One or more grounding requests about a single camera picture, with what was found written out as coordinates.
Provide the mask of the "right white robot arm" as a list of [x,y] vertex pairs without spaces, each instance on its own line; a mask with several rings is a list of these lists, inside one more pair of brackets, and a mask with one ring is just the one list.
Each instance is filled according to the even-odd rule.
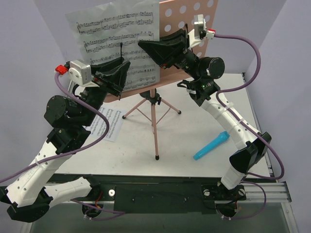
[[238,150],[230,156],[230,167],[217,186],[218,195],[227,199],[234,194],[249,169],[264,156],[271,136],[243,119],[216,84],[215,80],[221,78],[225,70],[223,59],[200,58],[193,53],[193,47],[215,37],[219,35],[213,29],[198,33],[180,29],[159,41],[140,40],[138,45],[162,69],[174,66],[192,77],[192,81],[182,80],[178,86],[185,88],[191,99],[210,113],[235,143]]

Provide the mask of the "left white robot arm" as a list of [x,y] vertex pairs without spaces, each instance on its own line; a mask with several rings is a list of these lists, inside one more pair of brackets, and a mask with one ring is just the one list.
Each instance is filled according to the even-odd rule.
[[57,185],[48,185],[48,181],[66,160],[87,148],[85,141],[91,132],[86,128],[101,115],[99,109],[108,94],[121,95],[130,65],[119,57],[99,65],[75,60],[56,67],[56,82],[68,74],[84,90],[78,96],[64,90],[63,95],[49,99],[44,118],[52,131],[31,164],[13,175],[12,184],[0,189],[0,200],[9,205],[12,220],[31,223],[60,203],[100,196],[100,184],[92,175]]

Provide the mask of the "black microphone stand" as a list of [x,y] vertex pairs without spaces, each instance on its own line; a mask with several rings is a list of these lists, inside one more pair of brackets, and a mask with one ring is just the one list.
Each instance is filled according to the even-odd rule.
[[145,92],[141,92],[139,95],[140,95],[142,98],[145,98],[145,99],[149,100],[149,99],[156,98],[156,97],[157,97],[157,92],[156,92],[156,90],[155,90],[155,96],[154,96],[154,97],[151,97],[151,91],[150,91],[150,90],[145,91]]

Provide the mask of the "blue plastic tube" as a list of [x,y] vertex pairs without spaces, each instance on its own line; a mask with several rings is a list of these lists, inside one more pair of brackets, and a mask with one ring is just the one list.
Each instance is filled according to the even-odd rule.
[[193,155],[193,159],[195,161],[201,159],[205,155],[207,155],[209,152],[226,142],[230,138],[230,135],[227,131],[221,132],[214,140],[209,142],[206,146],[204,146],[202,149],[200,149],[197,153]]

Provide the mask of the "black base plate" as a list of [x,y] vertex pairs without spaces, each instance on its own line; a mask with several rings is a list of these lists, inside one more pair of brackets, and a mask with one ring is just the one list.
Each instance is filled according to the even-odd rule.
[[127,214],[214,214],[234,212],[246,199],[243,185],[227,190],[218,178],[93,175],[100,187],[83,201],[112,201],[114,211]]

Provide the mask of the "aluminium rail frame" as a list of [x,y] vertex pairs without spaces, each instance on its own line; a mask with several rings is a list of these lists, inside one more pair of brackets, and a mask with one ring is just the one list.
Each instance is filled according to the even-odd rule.
[[[88,174],[60,176],[53,174],[48,181],[48,185],[57,185],[71,182],[84,175]],[[240,184],[244,186],[246,194],[246,199],[240,201],[261,201],[263,204],[268,202],[290,201],[286,185],[284,183],[275,182],[273,177],[263,178],[259,182],[248,180],[247,177],[245,177]],[[110,218],[117,218],[126,214],[125,212],[114,211],[114,202],[112,201],[83,201],[78,200],[77,198],[69,201],[80,204],[82,206],[84,217],[94,221],[99,220],[100,214],[102,212],[110,213]],[[237,212],[239,210],[238,202],[235,203],[236,206],[234,212],[229,212],[224,209],[217,208],[216,213],[219,213],[224,219],[235,220],[237,219]]]

